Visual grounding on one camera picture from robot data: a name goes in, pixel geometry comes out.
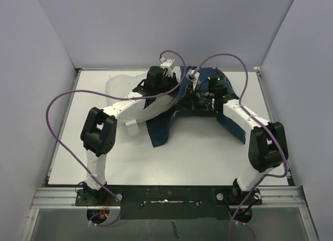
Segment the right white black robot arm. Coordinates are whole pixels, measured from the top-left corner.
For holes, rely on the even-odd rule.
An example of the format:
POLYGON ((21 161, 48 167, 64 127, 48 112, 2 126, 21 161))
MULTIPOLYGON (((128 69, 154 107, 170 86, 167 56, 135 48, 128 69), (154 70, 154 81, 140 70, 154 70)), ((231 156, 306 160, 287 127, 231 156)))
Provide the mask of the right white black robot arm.
POLYGON ((279 166, 287 170, 288 148, 284 126, 270 122, 242 103, 224 74, 202 77, 188 75, 180 85, 178 101, 189 103, 190 109, 215 111, 218 122, 243 143, 248 143, 245 171, 235 180, 232 199, 244 204, 250 190, 272 176, 279 166))

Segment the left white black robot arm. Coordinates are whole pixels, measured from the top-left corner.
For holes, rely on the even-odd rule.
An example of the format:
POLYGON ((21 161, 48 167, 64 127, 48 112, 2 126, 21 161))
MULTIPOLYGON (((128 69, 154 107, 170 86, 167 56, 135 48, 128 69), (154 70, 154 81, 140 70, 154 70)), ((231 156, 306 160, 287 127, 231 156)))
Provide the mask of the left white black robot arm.
POLYGON ((80 139, 87 154, 87 177, 84 185, 90 190, 87 199, 102 204, 106 192, 106 156, 116 141, 117 127, 126 125, 130 134, 139 131, 138 123, 147 122, 165 113, 178 100, 180 67, 153 66, 136 76, 116 75, 106 84, 107 106, 93 107, 87 115, 80 139))

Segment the dark blue embroidered pillowcase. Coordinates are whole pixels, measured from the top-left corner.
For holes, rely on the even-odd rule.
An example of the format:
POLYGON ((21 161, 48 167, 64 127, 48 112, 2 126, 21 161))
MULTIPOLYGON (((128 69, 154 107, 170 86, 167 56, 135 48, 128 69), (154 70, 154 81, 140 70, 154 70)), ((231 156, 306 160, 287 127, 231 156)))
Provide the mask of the dark blue embroidered pillowcase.
MULTIPOLYGON (((211 67, 199 68, 198 72, 200 73, 199 81, 194 90, 210 90, 218 92, 222 95, 222 103, 226 102, 229 98, 239 98, 236 95, 228 77, 220 69, 211 67)), ((182 95, 187 88, 193 89, 193 86, 188 79, 183 81, 178 88, 176 104, 171 107, 171 109, 161 113, 153 119, 146 121, 147 130, 153 147, 159 147, 167 143, 171 125, 177 116, 194 117, 185 115, 185 112, 182 111, 182 95)), ((223 114, 214 118, 216 118, 216 121, 226 128, 234 137, 240 140, 243 144, 245 143, 245 131, 234 121, 223 114)))

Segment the white pillow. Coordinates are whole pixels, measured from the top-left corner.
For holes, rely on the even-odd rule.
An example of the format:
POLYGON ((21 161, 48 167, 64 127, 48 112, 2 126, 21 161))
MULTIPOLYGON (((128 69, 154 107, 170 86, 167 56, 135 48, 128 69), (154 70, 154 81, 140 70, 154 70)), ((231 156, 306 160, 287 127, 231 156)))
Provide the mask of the white pillow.
POLYGON ((138 124, 150 120, 161 113, 171 109, 176 104, 177 95, 163 95, 153 99, 153 102, 146 106, 148 99, 138 99, 141 94, 132 90, 139 82, 145 79, 147 74, 142 73, 136 76, 116 75, 106 83, 105 93, 113 97, 136 97, 136 100, 116 100, 107 98, 107 106, 103 111, 115 116, 117 126, 125 125, 129 135, 135 136, 139 133, 138 124))

